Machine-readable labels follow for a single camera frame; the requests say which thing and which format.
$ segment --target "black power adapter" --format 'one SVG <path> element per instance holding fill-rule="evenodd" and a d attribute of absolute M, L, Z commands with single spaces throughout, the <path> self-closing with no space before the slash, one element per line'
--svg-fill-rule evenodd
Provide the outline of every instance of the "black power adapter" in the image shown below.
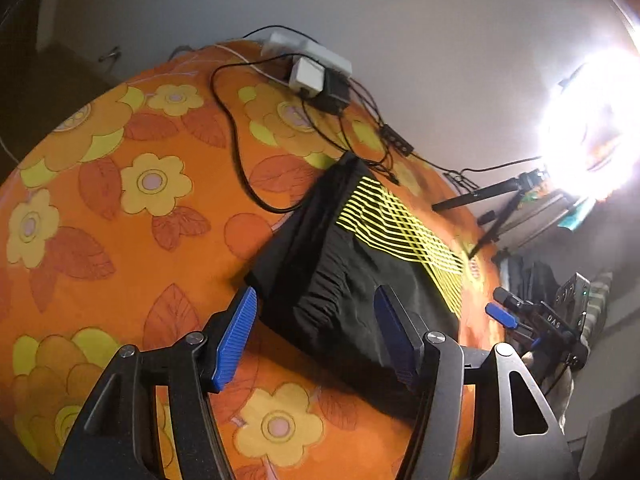
<path fill-rule="evenodd" d="M 333 116 L 340 116 L 351 103 L 349 80 L 333 68 L 324 69 L 324 86 L 322 91 L 308 100 L 317 110 Z"/>

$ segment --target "bright light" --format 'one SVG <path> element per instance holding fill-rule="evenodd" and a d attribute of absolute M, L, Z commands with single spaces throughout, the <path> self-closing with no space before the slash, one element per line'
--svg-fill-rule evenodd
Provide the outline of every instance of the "bright light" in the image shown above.
<path fill-rule="evenodd" d="M 556 186 L 604 200 L 640 158 L 640 59 L 593 56 L 564 84 L 543 123 L 546 169 Z"/>

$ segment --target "white cable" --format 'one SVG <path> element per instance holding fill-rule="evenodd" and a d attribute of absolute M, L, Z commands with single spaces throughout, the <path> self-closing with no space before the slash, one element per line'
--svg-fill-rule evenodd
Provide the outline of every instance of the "white cable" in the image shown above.
<path fill-rule="evenodd" d="M 15 162 L 15 165 L 17 166 L 18 164 L 20 164 L 20 161 L 18 160 L 18 158 L 9 151 L 9 148 L 4 144 L 4 140 L 2 140 L 2 137 L 0 136 L 0 144 L 2 145 L 2 149 L 4 150 L 4 152 L 9 156 L 9 158 Z"/>
<path fill-rule="evenodd" d="M 233 50 L 232 48 L 229 48 L 228 46 L 224 46 L 224 45 L 218 45 L 215 44 L 213 45 L 217 48 L 221 48 L 222 50 L 226 50 L 227 52 L 232 53 L 234 56 L 239 57 L 240 59 L 242 59 L 242 61 L 244 61 L 245 63 L 251 63 L 251 61 L 249 61 L 247 58 L 245 58 L 242 54 L 237 53 L 235 50 Z M 262 74 L 263 76 L 265 76 L 268 79 L 271 79 L 272 81 L 275 81 L 276 83 L 279 83 L 281 85 L 286 86 L 287 88 L 289 88 L 289 84 L 281 81 L 280 79 L 278 79 L 277 77 L 274 77 L 272 75 L 267 74 L 266 72 L 263 72 L 262 70 L 260 70 L 257 66 L 255 65 L 248 65 L 251 68 L 253 68 L 257 73 Z"/>

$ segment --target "yellow flower print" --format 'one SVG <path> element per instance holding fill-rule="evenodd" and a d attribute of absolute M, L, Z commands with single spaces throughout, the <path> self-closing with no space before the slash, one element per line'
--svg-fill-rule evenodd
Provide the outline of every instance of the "yellow flower print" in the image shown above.
<path fill-rule="evenodd" d="M 6 259 L 11 264 L 22 260 L 28 269 L 37 267 L 45 242 L 56 234 L 59 224 L 58 210 L 49 205 L 49 190 L 41 189 L 28 202 L 19 203 L 9 218 Z"/>
<path fill-rule="evenodd" d="M 251 122 L 249 130 L 260 142 L 280 146 L 292 155 L 303 157 L 316 168 L 325 169 L 339 158 L 341 153 L 326 142 L 306 119 L 302 102 L 290 92 L 281 91 L 272 84 L 260 83 L 238 91 L 244 102 L 244 112 Z M 306 106 L 314 124 L 333 142 L 344 145 L 337 135 L 339 128 L 333 118 L 328 118 L 310 105 Z"/>
<path fill-rule="evenodd" d="M 153 216 L 164 216 L 174 210 L 175 199 L 191 191 L 191 179 L 182 174 L 184 163 L 176 156 L 158 159 L 143 153 L 133 165 L 124 168 L 122 176 L 122 209 L 135 214 L 143 209 Z"/>
<path fill-rule="evenodd" d="M 200 108 L 204 99 L 198 95 L 198 89 L 191 85 L 162 85 L 146 102 L 149 108 L 162 110 L 171 117 L 180 117 L 190 108 Z"/>
<path fill-rule="evenodd" d="M 400 184 L 405 186 L 414 196 L 420 195 L 420 184 L 415 179 L 411 170 L 406 167 L 402 162 L 394 162 L 393 172 L 398 177 Z"/>
<path fill-rule="evenodd" d="M 301 386 L 286 383 L 271 396 L 256 388 L 240 416 L 246 425 L 236 433 L 236 449 L 286 467 L 300 462 L 305 446 L 322 437 L 322 420 L 309 413 L 309 398 Z"/>
<path fill-rule="evenodd" d="M 469 259 L 468 254 L 471 252 L 475 244 L 471 242 L 462 242 L 462 245 L 464 250 L 459 254 L 460 259 L 462 259 L 462 268 L 464 269 L 466 281 L 478 292 L 484 292 L 484 276 L 486 271 L 484 270 L 482 258 L 479 258 L 476 254 L 472 259 Z"/>
<path fill-rule="evenodd" d="M 376 152 L 384 152 L 382 142 L 380 142 L 380 138 L 371 126 L 363 121 L 353 120 L 351 121 L 351 127 L 360 142 L 366 144 L 370 149 Z"/>
<path fill-rule="evenodd" d="M 82 405 L 119 344 L 98 328 L 73 337 L 50 335 L 38 342 L 23 335 L 14 343 L 15 432 L 23 446 L 50 471 Z M 175 470 L 168 406 L 156 397 L 162 464 Z"/>
<path fill-rule="evenodd" d="M 42 186 L 59 171 L 111 153 L 124 136 L 124 125 L 144 102 L 144 94 L 121 84 L 64 120 L 20 163 L 26 187 Z"/>

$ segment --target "tripod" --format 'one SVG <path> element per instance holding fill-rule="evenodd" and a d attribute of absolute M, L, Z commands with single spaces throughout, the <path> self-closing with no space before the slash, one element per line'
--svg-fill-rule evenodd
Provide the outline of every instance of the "tripod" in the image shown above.
<path fill-rule="evenodd" d="M 516 194 L 513 195 L 513 197 L 511 197 L 506 205 L 500 210 L 494 224 L 484 235 L 482 235 L 482 237 L 478 240 L 476 246 L 471 249 L 471 252 L 468 255 L 469 259 L 471 259 L 476 256 L 480 249 L 482 249 L 485 245 L 498 240 L 498 231 L 500 230 L 500 227 L 502 227 L 504 223 L 509 219 L 509 217 L 513 214 L 513 212 L 516 211 L 516 209 L 520 205 L 520 201 L 523 199 L 526 193 L 540 184 L 545 179 L 545 177 L 546 173 L 544 173 L 543 171 L 532 170 L 527 173 L 521 173 L 518 176 L 514 176 L 507 180 L 503 180 L 502 182 L 498 182 L 498 184 L 481 187 L 480 189 L 476 189 L 470 193 L 449 198 L 448 200 L 443 200 L 442 202 L 433 204 L 431 208 L 437 213 L 440 211 L 446 211 L 448 209 L 461 207 L 463 205 L 480 202 L 481 200 L 486 200 L 487 198 L 492 198 L 494 196 L 500 196 L 505 193 L 510 193 L 513 191 L 516 192 Z"/>

